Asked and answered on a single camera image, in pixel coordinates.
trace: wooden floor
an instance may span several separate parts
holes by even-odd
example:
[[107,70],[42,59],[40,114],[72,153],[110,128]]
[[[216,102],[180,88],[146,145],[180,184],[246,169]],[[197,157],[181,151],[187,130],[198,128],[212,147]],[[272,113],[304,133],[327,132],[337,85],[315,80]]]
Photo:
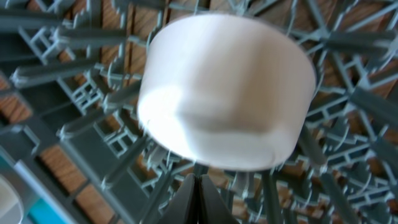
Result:
[[[336,1],[339,0],[318,0],[319,6],[322,10],[322,14],[325,16],[325,20],[327,21],[331,16],[331,11],[333,10]],[[190,4],[194,5],[195,0],[181,0],[181,1],[173,1],[179,2],[181,4]],[[314,30],[315,24],[311,22],[309,18],[309,13],[307,8],[302,4],[303,1],[298,1],[297,8],[297,19],[295,20],[294,27],[302,30]],[[285,23],[287,12],[289,11],[290,1],[285,1],[283,4],[279,4],[278,6],[268,10],[264,13],[263,18],[267,19],[273,24],[282,25]],[[65,17],[72,18],[73,15],[80,12],[86,7],[85,0],[76,0],[76,3],[73,5],[70,11],[65,14]],[[382,7],[382,4],[375,3],[361,3],[356,6],[354,10],[352,10],[343,20],[341,28],[350,26],[363,17],[368,16],[378,9]],[[38,10],[35,2],[29,4],[29,9]],[[103,9],[103,17],[102,17],[102,27],[104,29],[115,29],[119,27],[119,16],[116,11],[112,8],[110,0],[102,0],[102,9]],[[216,9],[220,11],[229,10],[229,6],[227,1],[225,0],[212,0],[211,1],[211,9]],[[177,12],[177,11],[167,11],[167,16],[165,19],[165,23],[168,20],[172,21],[175,18],[183,16],[187,14],[186,12]],[[383,25],[385,25],[388,20],[388,16],[381,17],[380,19],[368,24],[363,27],[361,30],[379,30],[382,29]],[[129,6],[129,14],[128,14],[128,23],[127,23],[127,35],[135,34],[139,35],[143,39],[145,39],[152,28],[156,25],[157,21],[157,12],[144,9],[140,7]],[[115,56],[118,54],[118,47],[103,47],[101,51],[101,62],[104,64],[109,64]],[[126,46],[126,61],[125,61],[125,71],[129,73],[138,72],[144,73],[144,65],[146,62],[146,52],[145,49],[136,46],[133,43],[128,43]],[[388,65],[385,70],[390,69],[391,67],[397,66],[396,62],[392,62]],[[342,83],[336,75],[336,71],[326,62],[326,75],[324,83],[326,85],[334,85],[341,86]],[[374,90],[374,92],[378,95],[386,97],[388,93],[391,91],[391,88],[395,85],[395,82],[388,83],[384,86],[379,87]],[[4,81],[0,80],[0,90],[7,88]],[[326,97],[324,94],[319,94],[314,100],[320,100]],[[24,104],[16,97],[16,96],[8,96],[5,98],[0,98],[0,114],[4,117],[8,123],[18,123],[19,121],[26,119],[30,116],[31,112],[24,106]],[[354,133],[364,133],[364,128],[361,125],[361,122],[358,119],[358,115],[353,113],[351,114],[349,119],[351,130]],[[391,142],[398,144],[398,134],[389,131],[386,134],[386,138]],[[84,183],[86,180],[85,177],[80,173],[80,171],[73,165],[73,163],[68,159],[68,157],[62,152],[62,149],[59,146],[53,146],[41,154],[41,159],[45,163],[45,165],[53,172],[54,176],[57,177],[59,182],[67,189],[68,192],[74,191],[80,184]],[[369,164],[371,165],[371,170],[374,173],[382,172],[382,168],[380,166],[380,162],[377,159],[369,160]],[[285,169],[286,172],[293,173],[296,175],[300,175],[302,171],[297,167],[287,167]],[[229,180],[224,176],[221,170],[210,169],[209,174],[213,182],[220,187],[226,187],[228,185]],[[256,182],[257,191],[260,189],[261,185],[259,182]],[[280,202],[281,205],[287,205],[290,201],[290,193],[287,189],[283,187],[279,187],[280,193]],[[107,223],[114,215],[113,210],[110,206],[103,200],[101,195],[95,190],[92,185],[87,186],[84,191],[77,197],[76,202],[79,206],[85,211],[85,213],[91,218],[94,223]],[[394,202],[391,202],[391,207],[397,211],[396,205]],[[319,215],[319,211],[321,208],[308,208],[305,213],[311,214],[313,216]],[[248,214],[246,208],[242,201],[235,200],[234,215],[237,215],[241,218],[247,218]]]

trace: teal object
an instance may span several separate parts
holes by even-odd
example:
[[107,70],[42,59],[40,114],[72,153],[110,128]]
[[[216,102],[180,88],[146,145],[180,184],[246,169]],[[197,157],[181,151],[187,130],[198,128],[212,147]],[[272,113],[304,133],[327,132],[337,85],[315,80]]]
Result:
[[43,199],[33,205],[28,216],[35,224],[66,224]]
[[10,168],[10,165],[2,158],[0,152],[0,169]]

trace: white bowl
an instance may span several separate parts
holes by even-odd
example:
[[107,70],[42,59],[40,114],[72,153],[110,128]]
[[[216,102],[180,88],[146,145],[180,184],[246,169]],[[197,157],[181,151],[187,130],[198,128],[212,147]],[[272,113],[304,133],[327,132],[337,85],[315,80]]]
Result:
[[24,206],[15,188],[0,175],[0,223],[16,224],[24,218]]
[[268,169],[294,150],[315,82],[303,51],[267,24],[227,14],[185,17],[150,44],[139,120],[182,157]]

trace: plastic grid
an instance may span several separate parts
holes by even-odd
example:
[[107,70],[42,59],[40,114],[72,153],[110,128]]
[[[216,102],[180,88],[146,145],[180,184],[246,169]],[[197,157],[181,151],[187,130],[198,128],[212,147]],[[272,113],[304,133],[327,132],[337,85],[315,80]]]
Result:
[[[147,3],[142,3],[140,1],[132,2],[143,4],[144,6],[154,6],[156,9],[158,9],[159,6],[165,6],[165,3],[162,1],[149,1]],[[225,200],[231,198],[230,195],[233,194],[232,192],[235,192],[237,197],[244,198],[250,212],[249,222],[259,220],[260,218],[266,218],[271,223],[282,223],[283,220],[289,223],[296,223],[297,220],[305,220],[309,223],[319,221],[328,223],[332,221],[331,215],[336,210],[340,218],[347,223],[357,223],[359,219],[369,223],[393,223],[396,217],[389,213],[386,201],[396,197],[396,169],[398,167],[394,161],[398,155],[396,155],[395,145],[383,139],[383,134],[388,128],[396,128],[396,124],[398,123],[396,118],[398,107],[396,104],[391,103],[389,99],[385,100],[375,95],[371,90],[385,83],[394,81],[397,75],[394,70],[382,72],[377,76],[371,76],[371,74],[378,70],[382,70],[396,56],[396,36],[395,33],[388,31],[392,30],[397,22],[398,13],[396,9],[398,8],[398,2],[385,1],[385,7],[350,26],[344,32],[337,31],[339,23],[359,1],[338,1],[333,11],[332,19],[328,23],[324,21],[316,1],[306,0],[305,2],[318,25],[318,29],[312,32],[293,29],[290,24],[294,21],[296,1],[292,1],[289,19],[290,24],[279,28],[282,32],[286,32],[288,35],[290,34],[294,37],[298,44],[304,44],[308,40],[318,42],[316,46],[310,47],[307,53],[309,55],[315,54],[313,56],[314,64],[320,78],[318,91],[328,94],[328,97],[325,99],[311,105],[307,115],[306,127],[303,128],[298,142],[302,152],[296,150],[292,157],[285,163],[289,166],[304,161],[303,167],[306,171],[305,178],[297,179],[285,175],[283,172],[280,172],[283,165],[273,170],[259,173],[235,173],[226,171],[226,173],[231,175],[231,178],[234,178],[234,181],[229,190],[227,190],[227,194],[225,194],[226,196],[224,198]],[[125,6],[125,3],[126,1],[115,1],[114,4],[118,7]],[[254,8],[251,7],[252,1],[242,1],[238,4],[234,1],[229,1],[229,3],[233,13],[245,16],[256,16],[278,2],[264,1],[261,5]],[[197,1],[197,4],[191,7],[175,3],[169,4],[171,9],[192,11],[194,13],[207,11],[208,9],[203,6],[206,6],[206,2],[204,1]],[[126,12],[121,12],[120,8],[118,11],[121,13],[121,28],[124,29],[126,24]],[[62,75],[64,74],[62,72],[67,68],[60,68],[59,71],[61,75],[54,72],[48,73],[44,77],[46,81],[39,82],[39,84],[49,82],[49,80],[56,80],[80,113],[84,115],[66,124],[58,135],[61,138],[61,143],[65,152],[74,160],[83,173],[90,177],[92,183],[102,192],[115,211],[119,213],[120,217],[128,223],[147,220],[148,217],[157,218],[160,213],[162,213],[163,209],[167,207],[169,198],[172,197],[177,189],[175,186],[170,186],[172,180],[181,181],[183,176],[180,175],[180,173],[192,166],[195,167],[194,172],[197,174],[206,173],[207,170],[199,164],[194,165],[188,163],[179,166],[178,163],[181,161],[180,158],[164,149],[159,149],[159,147],[150,139],[147,139],[147,137],[138,137],[139,134],[137,131],[132,130],[131,125],[125,124],[131,122],[131,120],[126,118],[121,119],[119,117],[122,114],[121,108],[127,108],[132,117],[135,118],[134,106],[126,104],[137,96],[139,82],[126,88],[122,88],[122,85],[123,80],[132,77],[139,80],[141,75],[125,74],[121,70],[124,62],[123,50],[125,42],[120,42],[121,36],[119,35],[119,30],[107,33],[98,30],[98,32],[93,35],[90,34],[85,36],[84,30],[81,30],[84,29],[85,26],[79,26],[79,24],[86,23],[84,21],[90,17],[91,10],[92,9],[88,7],[87,11],[76,16],[73,22],[66,21],[58,23],[58,25],[63,24],[61,26],[70,29],[71,32],[64,33],[66,36],[54,32],[53,29],[51,29],[51,32],[47,32],[52,36],[52,40],[55,41],[54,43],[49,42],[49,37],[44,35],[46,33],[44,28],[39,29],[33,38],[36,37],[36,39],[40,39],[44,43],[47,48],[45,52],[56,44],[57,47],[63,47],[63,49],[67,50],[71,58],[76,60],[79,59],[76,58],[73,50],[82,48],[82,46],[89,46],[86,49],[87,56],[89,59],[93,59],[96,57],[95,50],[93,50],[94,47],[100,47],[109,43],[108,41],[116,44],[120,43],[118,57],[114,59],[114,62],[108,68],[105,68],[99,63],[92,65],[90,68],[82,68],[85,70],[84,76],[86,82],[80,85],[80,87],[73,88],[71,87],[73,85],[70,83],[70,80],[65,80],[65,78],[73,75],[71,73]],[[367,23],[392,11],[395,13],[386,26],[387,33],[376,32],[373,35],[355,32]],[[133,41],[137,45],[147,47],[153,36],[160,29],[163,16],[163,11],[160,11],[158,25],[154,27],[154,30],[147,40],[141,40],[133,35],[128,38],[128,41]],[[69,42],[69,40],[63,42],[63,38],[73,37],[73,34],[82,34],[82,38],[77,38],[71,42]],[[32,51],[35,52],[32,39],[24,40]],[[344,62],[336,52],[348,54],[351,60]],[[358,53],[369,57],[367,63],[362,63],[361,56],[359,56]],[[36,52],[35,54],[42,64],[48,64],[48,62],[43,61],[43,54],[37,54]],[[323,64],[326,56],[331,58],[331,63],[338,69],[341,79],[345,84],[344,86],[326,86],[322,83],[325,75]],[[359,75],[359,80],[357,80],[356,83],[353,83],[351,77],[348,75],[348,70],[351,68],[355,69]],[[16,84],[19,80],[28,78],[27,83],[31,83],[29,78],[40,78],[30,77],[29,75],[30,74],[27,73],[27,77],[23,77],[20,73],[15,72],[12,75],[12,81]],[[102,88],[103,91],[101,91],[101,88],[95,85],[95,83],[101,81],[101,79],[98,79],[98,75],[107,78],[108,89],[117,91],[112,92],[106,88]],[[96,109],[95,103],[101,103],[100,106],[102,106],[104,110],[101,108]],[[359,117],[366,128],[366,135],[350,133],[349,131],[350,126],[345,116],[354,110],[359,113]],[[371,123],[366,114],[370,114],[376,122]],[[100,128],[101,120],[109,115],[115,116],[121,128],[115,133],[105,134]],[[326,121],[331,120],[333,122],[332,125],[325,124]],[[45,141],[43,139],[49,137],[42,135],[43,130],[33,130],[31,128],[32,125],[29,125],[29,123],[35,122],[43,123],[42,118],[34,116],[21,124],[2,128],[2,135],[3,137],[18,136],[17,138],[21,136],[23,136],[21,138],[25,138],[25,136],[28,136],[30,141],[33,142],[34,147],[25,147],[25,149],[26,151],[33,152],[32,155],[36,155],[40,149],[44,149],[45,144],[43,145],[43,142]],[[318,144],[319,142],[312,137],[308,129],[316,129],[318,135],[323,136],[322,144]],[[130,142],[134,144],[129,146],[128,144],[122,143],[123,141],[120,141],[126,136],[128,136]],[[99,141],[98,144],[103,143],[104,145],[101,145],[101,147],[108,151],[110,151],[109,145],[115,142],[121,145],[122,151],[116,152],[116,150],[113,149],[113,153],[117,155],[117,159],[108,164],[112,167],[111,169],[104,170],[101,168],[101,159],[98,157],[105,158],[109,156],[105,151],[99,151],[103,152],[104,155],[95,158],[98,160],[93,160],[86,152],[82,152],[85,150],[85,146],[90,146],[85,145],[83,142],[83,139],[86,138],[90,138],[92,141],[96,141],[97,139]],[[6,144],[2,143],[2,148],[9,153],[9,150],[7,150],[7,147],[4,145]],[[135,169],[134,166],[131,167],[131,164],[134,163],[140,153],[145,154],[146,164],[149,169],[155,171],[158,178],[142,180],[140,170]],[[16,169],[19,170],[21,174],[26,175],[27,172],[35,170],[35,164],[32,162],[31,157],[25,158],[18,156],[15,156],[14,162],[17,163]],[[376,177],[370,173],[366,160],[374,156],[377,156],[383,161],[382,164],[387,178]],[[344,186],[341,187],[341,185],[336,183],[331,173],[333,170],[339,170],[342,176],[347,180]],[[36,171],[36,173],[38,173],[35,174],[36,177],[40,176],[39,171]],[[322,187],[314,185],[311,181],[312,177],[319,177]],[[254,179],[261,179],[263,182],[262,197],[254,198],[253,196]],[[276,197],[277,194],[275,193],[277,181],[288,187],[294,194],[294,201],[288,208],[282,209],[279,205],[279,199]],[[135,189],[134,191],[138,193],[135,193],[137,197],[134,200],[137,201],[137,199],[141,199],[141,202],[145,202],[145,206],[141,207],[140,204],[134,205],[131,202],[128,203],[128,200],[122,198],[126,196],[127,188],[130,191]],[[321,199],[325,199],[331,203],[328,203],[318,221],[314,220],[312,217],[297,213],[297,208],[306,207],[307,205],[318,205]],[[66,206],[66,209],[68,212],[66,212],[67,214],[65,216],[70,216],[71,213],[73,214],[73,211],[69,211],[70,205]]]

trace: white cup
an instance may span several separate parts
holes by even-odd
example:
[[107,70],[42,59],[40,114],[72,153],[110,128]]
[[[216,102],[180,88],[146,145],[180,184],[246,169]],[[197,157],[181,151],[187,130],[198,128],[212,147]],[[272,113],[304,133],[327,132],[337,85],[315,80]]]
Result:
[[182,157],[262,170],[293,152],[315,85],[312,63],[284,34],[255,19],[203,14],[155,36],[137,112]]

